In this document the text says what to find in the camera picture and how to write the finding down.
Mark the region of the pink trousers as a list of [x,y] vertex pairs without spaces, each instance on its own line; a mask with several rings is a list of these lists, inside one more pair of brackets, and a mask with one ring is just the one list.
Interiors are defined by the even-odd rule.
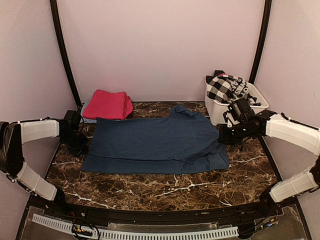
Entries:
[[97,89],[84,111],[88,119],[125,120],[134,110],[131,98],[126,92],[108,92]]

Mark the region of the dark blue garment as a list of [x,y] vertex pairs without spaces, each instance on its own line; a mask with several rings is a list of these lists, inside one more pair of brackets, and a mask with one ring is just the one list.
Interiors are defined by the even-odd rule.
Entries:
[[99,118],[82,171],[103,174],[196,174],[230,166],[219,131],[183,105],[168,117]]

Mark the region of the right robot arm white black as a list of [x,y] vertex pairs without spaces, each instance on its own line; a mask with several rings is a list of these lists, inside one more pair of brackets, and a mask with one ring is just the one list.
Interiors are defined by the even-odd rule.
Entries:
[[260,217],[275,212],[290,198],[320,188],[320,130],[270,110],[257,114],[239,113],[236,122],[219,129],[219,141],[241,145],[254,138],[265,138],[266,145],[283,178],[268,186],[259,196],[255,213]]

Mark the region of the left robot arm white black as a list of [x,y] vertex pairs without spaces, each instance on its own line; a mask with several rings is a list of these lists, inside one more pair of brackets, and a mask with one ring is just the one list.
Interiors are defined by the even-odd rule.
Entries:
[[50,201],[51,210],[60,218],[71,213],[65,203],[65,193],[49,183],[36,169],[43,156],[41,142],[55,142],[66,147],[74,157],[88,152],[89,139],[68,119],[36,119],[0,123],[0,170],[13,183],[20,185],[27,193]]

